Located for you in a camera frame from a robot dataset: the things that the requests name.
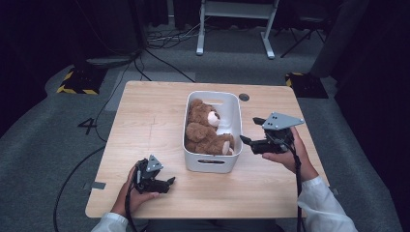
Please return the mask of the black yellow striped base plate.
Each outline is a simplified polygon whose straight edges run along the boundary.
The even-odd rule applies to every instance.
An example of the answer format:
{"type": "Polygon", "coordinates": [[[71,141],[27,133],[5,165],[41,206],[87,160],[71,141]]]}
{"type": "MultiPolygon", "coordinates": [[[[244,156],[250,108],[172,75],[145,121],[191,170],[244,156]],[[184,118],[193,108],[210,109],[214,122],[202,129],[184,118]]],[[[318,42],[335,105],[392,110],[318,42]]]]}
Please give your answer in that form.
{"type": "Polygon", "coordinates": [[[71,68],[58,87],[57,93],[98,95],[106,73],[107,69],[71,68]]]}
{"type": "Polygon", "coordinates": [[[292,88],[297,98],[327,99],[328,94],[319,78],[310,73],[289,72],[285,83],[292,88]]]}

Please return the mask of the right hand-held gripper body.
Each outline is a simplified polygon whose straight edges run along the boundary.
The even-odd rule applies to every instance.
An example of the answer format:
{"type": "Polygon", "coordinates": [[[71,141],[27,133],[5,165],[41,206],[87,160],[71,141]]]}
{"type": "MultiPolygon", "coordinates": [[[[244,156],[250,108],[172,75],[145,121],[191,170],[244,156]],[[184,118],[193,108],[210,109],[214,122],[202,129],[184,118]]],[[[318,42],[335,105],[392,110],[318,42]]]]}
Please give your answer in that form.
{"type": "Polygon", "coordinates": [[[301,125],[304,122],[305,120],[303,118],[272,112],[262,124],[267,142],[267,144],[263,146],[262,153],[282,154],[287,152],[294,141],[291,128],[301,125]]]}

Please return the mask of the grey curtain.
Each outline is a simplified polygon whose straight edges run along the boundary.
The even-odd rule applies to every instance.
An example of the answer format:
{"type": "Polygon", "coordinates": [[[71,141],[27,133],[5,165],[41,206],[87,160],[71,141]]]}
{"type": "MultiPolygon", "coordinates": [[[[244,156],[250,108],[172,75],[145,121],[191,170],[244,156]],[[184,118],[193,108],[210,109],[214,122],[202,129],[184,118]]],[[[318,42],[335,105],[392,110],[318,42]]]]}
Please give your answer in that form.
{"type": "Polygon", "coordinates": [[[325,78],[331,74],[361,21],[368,3],[369,0],[342,0],[335,24],[309,71],[311,76],[325,78]]]}

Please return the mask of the person's left hand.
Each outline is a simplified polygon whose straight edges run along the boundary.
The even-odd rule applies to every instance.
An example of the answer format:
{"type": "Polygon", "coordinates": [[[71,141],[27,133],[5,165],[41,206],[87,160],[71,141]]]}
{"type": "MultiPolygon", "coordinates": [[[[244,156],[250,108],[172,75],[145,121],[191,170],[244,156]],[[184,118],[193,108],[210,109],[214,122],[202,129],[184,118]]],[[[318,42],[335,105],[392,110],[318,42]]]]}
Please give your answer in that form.
{"type": "Polygon", "coordinates": [[[160,196],[158,192],[139,193],[135,188],[131,187],[133,172],[134,167],[130,170],[126,182],[120,188],[117,199],[110,210],[111,213],[116,213],[123,217],[127,216],[127,212],[133,215],[144,202],[160,196]]]}

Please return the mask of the person's dark trousers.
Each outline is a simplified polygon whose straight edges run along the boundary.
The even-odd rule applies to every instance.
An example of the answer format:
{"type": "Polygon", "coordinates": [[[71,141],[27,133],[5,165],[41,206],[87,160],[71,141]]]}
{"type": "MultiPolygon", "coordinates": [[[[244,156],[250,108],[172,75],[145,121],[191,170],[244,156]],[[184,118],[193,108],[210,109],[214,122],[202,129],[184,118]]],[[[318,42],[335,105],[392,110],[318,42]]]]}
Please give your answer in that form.
{"type": "Polygon", "coordinates": [[[150,219],[146,232],[284,232],[274,219],[150,219]]]}

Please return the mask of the white plastic storage box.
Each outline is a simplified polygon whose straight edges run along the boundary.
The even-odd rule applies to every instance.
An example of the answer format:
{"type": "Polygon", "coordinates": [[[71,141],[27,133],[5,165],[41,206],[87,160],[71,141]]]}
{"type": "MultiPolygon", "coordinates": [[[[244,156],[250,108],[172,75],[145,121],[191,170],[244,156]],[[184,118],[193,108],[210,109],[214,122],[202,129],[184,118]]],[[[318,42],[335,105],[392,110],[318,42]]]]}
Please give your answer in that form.
{"type": "Polygon", "coordinates": [[[212,91],[194,91],[188,96],[183,147],[185,151],[186,167],[190,171],[212,172],[212,173],[229,173],[232,171],[238,157],[243,150],[243,144],[240,140],[242,134],[242,117],[241,108],[238,98],[231,93],[212,92],[212,91]],[[220,124],[217,134],[230,133],[234,137],[234,152],[232,156],[214,156],[205,154],[196,154],[185,148],[186,133],[185,128],[188,122],[188,111],[192,100],[201,99],[205,103],[212,105],[220,116],[220,124]]]}

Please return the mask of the black tripod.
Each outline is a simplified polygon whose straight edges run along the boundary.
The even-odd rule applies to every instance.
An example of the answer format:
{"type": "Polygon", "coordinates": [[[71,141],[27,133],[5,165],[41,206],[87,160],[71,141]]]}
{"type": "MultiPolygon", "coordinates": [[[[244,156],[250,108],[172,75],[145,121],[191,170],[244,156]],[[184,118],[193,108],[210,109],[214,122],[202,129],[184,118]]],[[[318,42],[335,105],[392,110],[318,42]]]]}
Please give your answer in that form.
{"type": "Polygon", "coordinates": [[[284,53],[282,53],[280,57],[284,58],[289,52],[291,52],[301,42],[309,39],[313,32],[316,32],[321,42],[324,43],[325,40],[319,33],[319,30],[323,29],[324,27],[325,27],[325,19],[322,17],[295,16],[293,19],[292,26],[290,27],[290,31],[292,31],[293,29],[298,29],[301,31],[307,30],[307,32],[300,39],[295,38],[295,43],[292,46],[290,46],[284,53]]]}

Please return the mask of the white metal stand frame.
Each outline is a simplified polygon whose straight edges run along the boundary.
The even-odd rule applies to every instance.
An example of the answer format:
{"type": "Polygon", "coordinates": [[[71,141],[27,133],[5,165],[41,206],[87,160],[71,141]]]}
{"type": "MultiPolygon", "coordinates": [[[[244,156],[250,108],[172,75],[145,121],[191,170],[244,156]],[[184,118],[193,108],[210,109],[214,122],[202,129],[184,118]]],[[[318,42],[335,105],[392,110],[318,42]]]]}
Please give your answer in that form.
{"type": "Polygon", "coordinates": [[[276,55],[270,44],[269,36],[278,10],[278,3],[279,0],[273,0],[268,4],[201,0],[196,54],[201,56],[204,53],[206,16],[239,17],[267,20],[265,30],[260,33],[260,37],[267,57],[274,59],[276,55]]]}

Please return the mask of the brown teddy bear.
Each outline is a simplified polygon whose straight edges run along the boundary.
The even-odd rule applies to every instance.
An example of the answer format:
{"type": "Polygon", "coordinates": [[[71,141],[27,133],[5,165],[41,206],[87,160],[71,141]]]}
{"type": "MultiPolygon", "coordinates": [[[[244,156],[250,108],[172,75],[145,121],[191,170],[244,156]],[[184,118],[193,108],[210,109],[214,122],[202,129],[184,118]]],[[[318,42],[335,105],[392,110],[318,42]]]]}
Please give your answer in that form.
{"type": "Polygon", "coordinates": [[[230,133],[217,134],[220,116],[217,110],[201,99],[191,101],[185,128],[185,148],[196,154],[232,156],[234,137],[230,133]]]}

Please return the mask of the person's right hand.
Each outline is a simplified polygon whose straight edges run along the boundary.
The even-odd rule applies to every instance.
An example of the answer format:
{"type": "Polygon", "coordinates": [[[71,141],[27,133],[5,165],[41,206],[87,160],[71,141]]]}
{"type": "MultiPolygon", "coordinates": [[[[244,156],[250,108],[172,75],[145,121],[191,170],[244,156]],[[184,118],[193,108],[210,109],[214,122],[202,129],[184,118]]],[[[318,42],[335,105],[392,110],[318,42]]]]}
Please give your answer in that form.
{"type": "MultiPolygon", "coordinates": [[[[291,128],[294,137],[294,150],[296,151],[296,155],[299,158],[301,163],[300,166],[300,174],[301,174],[301,181],[309,181],[318,176],[318,172],[311,164],[308,152],[304,142],[302,141],[298,131],[295,128],[291,128]]],[[[274,153],[264,153],[262,158],[265,160],[270,160],[273,162],[277,162],[282,164],[285,168],[290,170],[291,172],[296,172],[296,161],[294,159],[293,153],[288,151],[283,154],[274,154],[274,153]]]]}

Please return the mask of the grey stand base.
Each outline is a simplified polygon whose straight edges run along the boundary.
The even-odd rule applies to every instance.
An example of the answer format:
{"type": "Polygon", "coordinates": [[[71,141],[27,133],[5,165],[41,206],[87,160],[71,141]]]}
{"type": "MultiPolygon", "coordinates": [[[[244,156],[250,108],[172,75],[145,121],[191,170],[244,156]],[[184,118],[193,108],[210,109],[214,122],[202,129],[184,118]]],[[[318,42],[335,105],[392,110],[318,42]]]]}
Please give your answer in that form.
{"type": "Polygon", "coordinates": [[[101,58],[90,58],[86,62],[96,69],[113,69],[126,66],[135,59],[134,56],[108,56],[101,58]]]}

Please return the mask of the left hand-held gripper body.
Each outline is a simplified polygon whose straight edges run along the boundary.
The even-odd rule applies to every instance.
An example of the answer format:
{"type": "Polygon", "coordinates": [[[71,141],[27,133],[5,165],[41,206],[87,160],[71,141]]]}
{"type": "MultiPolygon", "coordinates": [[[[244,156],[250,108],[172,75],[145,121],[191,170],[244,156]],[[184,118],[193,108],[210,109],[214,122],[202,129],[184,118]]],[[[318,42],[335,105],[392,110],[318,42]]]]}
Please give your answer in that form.
{"type": "Polygon", "coordinates": [[[163,165],[154,155],[148,159],[142,159],[135,165],[134,187],[139,193],[143,192],[163,192],[163,181],[156,180],[163,165]]]}

